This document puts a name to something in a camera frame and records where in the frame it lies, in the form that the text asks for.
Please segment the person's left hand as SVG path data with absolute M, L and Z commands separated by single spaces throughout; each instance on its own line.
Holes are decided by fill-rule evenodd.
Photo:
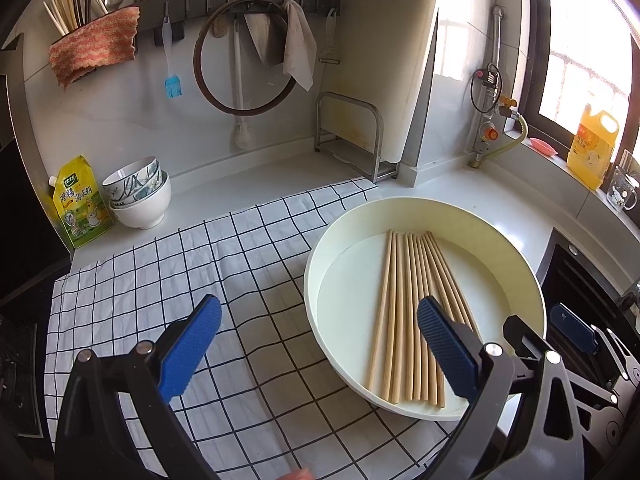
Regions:
M 291 471 L 281 478 L 281 480 L 314 480 L 314 475 L 307 468 Z

